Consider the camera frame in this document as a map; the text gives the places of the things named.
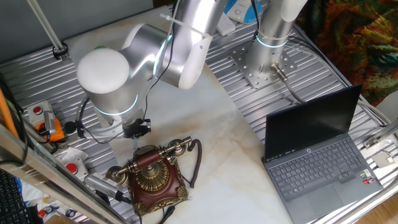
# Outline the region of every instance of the white table surface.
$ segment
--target white table surface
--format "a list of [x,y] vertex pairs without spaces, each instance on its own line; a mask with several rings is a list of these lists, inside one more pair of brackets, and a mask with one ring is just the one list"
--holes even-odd
[[[66,43],[72,60],[78,61],[98,45],[119,50],[134,25],[146,22],[167,30],[160,13],[166,7],[74,37]],[[176,206],[166,223],[291,223],[271,179],[262,165],[264,145],[238,111],[219,81],[205,65],[190,90],[180,90],[162,81],[149,94],[147,117],[152,132],[138,140],[166,145],[173,139],[191,136],[203,145],[202,163],[191,201]],[[129,139],[115,139],[111,147],[123,165],[132,157]],[[178,160],[182,173],[191,178],[197,150]],[[144,223],[158,223],[162,211],[143,216]]]

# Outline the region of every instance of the metal bracket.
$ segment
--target metal bracket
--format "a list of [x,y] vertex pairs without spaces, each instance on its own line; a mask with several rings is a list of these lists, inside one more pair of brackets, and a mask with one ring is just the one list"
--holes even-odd
[[391,124],[383,128],[381,131],[376,133],[370,139],[366,140],[363,144],[366,149],[374,146],[375,144],[382,142],[386,138],[388,138],[391,134],[398,133],[398,119],[393,121]]
[[379,143],[379,141],[377,140],[376,137],[371,137],[370,139],[368,139],[366,142],[364,142],[363,144],[365,145],[366,149],[369,149],[370,147],[372,147],[373,145]]
[[[246,65],[246,54],[248,48],[252,43],[247,42],[245,44],[239,45],[229,52],[231,58],[235,61],[235,64],[239,67],[239,70],[243,73],[245,78],[254,88],[262,88],[271,84],[274,80],[279,79],[276,73],[269,72],[259,72],[258,68],[249,68]],[[297,66],[293,60],[283,51],[282,52],[282,65],[279,65],[282,72],[285,74],[292,73],[296,71]]]

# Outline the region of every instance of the laptop keyboard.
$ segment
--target laptop keyboard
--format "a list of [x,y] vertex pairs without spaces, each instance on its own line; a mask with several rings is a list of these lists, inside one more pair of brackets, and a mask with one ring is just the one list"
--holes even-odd
[[344,180],[364,162],[354,143],[346,139],[269,170],[282,195],[289,197],[335,177]]

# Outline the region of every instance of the robotic arm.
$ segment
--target robotic arm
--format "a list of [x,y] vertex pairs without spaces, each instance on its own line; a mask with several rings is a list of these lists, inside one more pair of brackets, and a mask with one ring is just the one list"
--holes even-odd
[[[265,27],[270,32],[286,36],[287,40],[306,1],[272,1],[270,9],[275,5],[277,11],[264,13],[261,21],[271,27]],[[162,30],[139,24],[127,36],[121,50],[96,49],[81,59],[77,68],[78,81],[95,108],[112,124],[110,128],[92,130],[96,138],[110,138],[123,131],[125,138],[138,138],[150,131],[150,120],[144,120],[145,105],[142,103],[160,71],[164,71],[169,63],[162,81],[184,90],[195,84],[211,42],[211,38],[200,33],[213,35],[226,2],[179,0],[175,20],[184,26],[175,24],[172,35],[167,37]],[[263,25],[260,30],[264,35]],[[271,38],[269,41],[286,40]],[[262,42],[253,45],[258,45],[252,53],[256,66],[271,58],[271,51],[264,50]]]

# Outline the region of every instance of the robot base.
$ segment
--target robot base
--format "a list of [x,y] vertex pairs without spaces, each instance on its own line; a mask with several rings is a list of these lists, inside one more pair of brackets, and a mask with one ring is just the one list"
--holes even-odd
[[[262,88],[267,85],[274,83],[278,80],[278,76],[271,72],[270,68],[263,68],[261,73],[259,68],[250,68],[246,65],[246,54],[252,42],[247,42],[245,44],[239,45],[229,51],[229,55],[235,61],[235,64],[239,67],[239,70],[243,73],[245,78],[254,88]],[[297,66],[293,60],[285,53],[282,52],[282,65],[279,65],[282,71],[288,75],[296,71]]]

